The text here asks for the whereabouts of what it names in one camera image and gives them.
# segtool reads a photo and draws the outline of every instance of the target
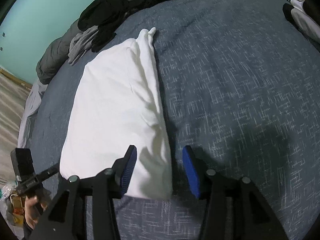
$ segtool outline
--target mattress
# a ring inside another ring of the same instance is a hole
[[[155,26],[154,48],[172,154],[170,201],[115,200],[122,239],[196,239],[205,202],[188,189],[182,148],[210,168],[248,176],[288,237],[320,212],[320,54],[284,18],[284,0],[174,0],[130,16],[105,49]],[[64,63],[43,96],[32,134],[36,172],[59,161],[87,52]],[[53,177],[44,186],[57,191]],[[92,200],[87,234],[92,236]]]

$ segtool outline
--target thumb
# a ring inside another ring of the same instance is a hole
[[[28,198],[25,202],[25,206],[28,206],[28,207],[32,207],[34,206],[35,204],[38,203],[38,197],[37,196],[34,196],[32,198]]]

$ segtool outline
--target wall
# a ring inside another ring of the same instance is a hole
[[[33,83],[36,64],[93,0],[17,0],[0,26],[0,65]]]

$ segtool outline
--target metal screw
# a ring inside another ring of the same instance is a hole
[[[243,177],[242,182],[245,184],[249,184],[251,182],[251,180],[248,177]]]
[[[78,176],[73,175],[68,180],[69,180],[69,182],[76,182],[78,180]]]
[[[207,174],[208,174],[209,176],[214,176],[214,175],[216,175],[216,171],[213,170],[213,169],[208,169],[206,172],[207,172]]]
[[[104,174],[106,174],[106,175],[111,175],[112,173],[113,173],[113,169],[111,169],[111,168],[108,168],[104,171]]]

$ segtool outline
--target wooden trim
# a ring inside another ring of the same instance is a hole
[[[25,87],[29,90],[31,90],[32,88],[32,85],[15,77],[14,75],[11,75],[10,73],[8,73],[7,71],[5,71],[4,69],[0,68],[0,73],[2,75],[4,75],[6,78],[10,79],[12,82],[14,82],[15,84],[19,85],[19,86],[22,86],[22,87]]]

